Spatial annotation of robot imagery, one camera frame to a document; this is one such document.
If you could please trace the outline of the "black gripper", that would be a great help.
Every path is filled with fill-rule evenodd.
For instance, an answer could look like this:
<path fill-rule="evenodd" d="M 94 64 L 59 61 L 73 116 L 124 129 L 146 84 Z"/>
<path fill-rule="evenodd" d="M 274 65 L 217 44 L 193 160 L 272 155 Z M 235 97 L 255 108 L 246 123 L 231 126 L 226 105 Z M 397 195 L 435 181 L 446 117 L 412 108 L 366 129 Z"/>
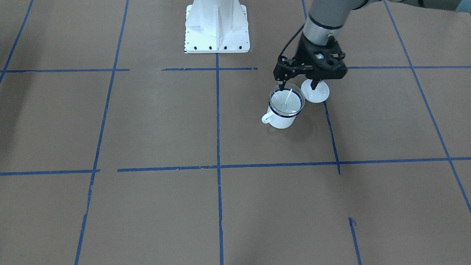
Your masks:
<path fill-rule="evenodd" d="M 280 54 L 278 56 L 273 76 L 278 81 L 278 89 L 285 89 L 285 82 L 304 75 L 311 79 L 311 89 L 314 91 L 322 80 L 340 80 L 348 72 L 344 63 L 345 53 L 333 35 L 327 36 L 325 46 L 317 45 L 301 35 L 293 58 Z"/>

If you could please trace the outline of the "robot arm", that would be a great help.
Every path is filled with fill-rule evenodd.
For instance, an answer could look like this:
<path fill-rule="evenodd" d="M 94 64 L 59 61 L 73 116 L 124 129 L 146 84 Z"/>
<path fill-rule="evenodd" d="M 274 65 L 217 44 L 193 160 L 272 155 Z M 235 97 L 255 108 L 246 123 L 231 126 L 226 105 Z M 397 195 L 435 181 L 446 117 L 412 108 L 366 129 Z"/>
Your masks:
<path fill-rule="evenodd" d="M 278 55 L 273 71 L 278 89 L 284 90 L 298 75 L 312 80 L 312 89 L 323 80 L 345 77 L 348 68 L 338 37 L 351 11 L 370 4 L 371 0 L 314 0 L 304 25 L 295 34 L 300 39 L 294 57 Z"/>

